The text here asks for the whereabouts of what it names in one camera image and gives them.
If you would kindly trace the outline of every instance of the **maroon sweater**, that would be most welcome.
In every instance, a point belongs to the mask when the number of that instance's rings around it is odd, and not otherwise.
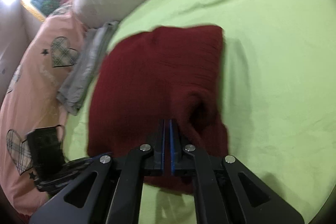
[[[216,105],[222,47],[218,26],[159,27],[120,42],[105,58],[93,93],[88,154],[126,155],[145,143],[159,119],[176,118],[192,144],[210,155],[227,155],[227,132]],[[191,190],[174,177],[146,182]]]

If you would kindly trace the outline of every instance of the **white wall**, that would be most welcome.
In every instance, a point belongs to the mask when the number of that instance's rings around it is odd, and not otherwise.
[[[20,0],[0,0],[0,104],[29,44]]]

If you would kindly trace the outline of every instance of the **metal bolt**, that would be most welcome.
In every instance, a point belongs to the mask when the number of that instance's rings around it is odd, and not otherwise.
[[[225,157],[225,161],[228,163],[228,164],[232,164],[236,161],[236,158],[232,155],[227,155]]]
[[[102,164],[106,164],[108,162],[110,162],[111,160],[111,157],[108,156],[108,155],[104,155],[104,156],[101,156],[99,161],[102,163]]]
[[[145,144],[143,144],[143,145],[140,146],[140,150],[144,151],[144,152],[146,152],[146,151],[148,151],[150,149],[151,149],[151,146],[149,144],[147,144],[147,143],[145,143]]]
[[[188,151],[188,152],[193,152],[195,151],[196,147],[192,144],[187,144],[185,147],[184,147],[185,151]]]

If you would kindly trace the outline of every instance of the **pink fabric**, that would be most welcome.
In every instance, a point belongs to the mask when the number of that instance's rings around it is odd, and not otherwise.
[[[67,113],[56,100],[56,93],[73,68],[73,59],[83,44],[84,27],[69,7],[48,17],[26,50],[0,110],[0,184],[12,206],[21,214],[32,215],[47,201],[29,179],[19,175],[6,147],[6,134],[15,130],[22,140],[35,128],[64,124]],[[65,41],[65,51],[52,47],[53,41]],[[62,56],[63,65],[52,60]]]

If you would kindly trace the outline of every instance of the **light green fabric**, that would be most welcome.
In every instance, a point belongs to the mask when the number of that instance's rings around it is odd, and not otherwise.
[[[219,107],[230,153],[308,223],[336,184],[336,0],[149,0],[109,50],[158,25],[201,24],[225,30]],[[72,159],[85,155],[93,86],[67,124]],[[140,223],[192,224],[193,206],[190,196],[145,186]]]

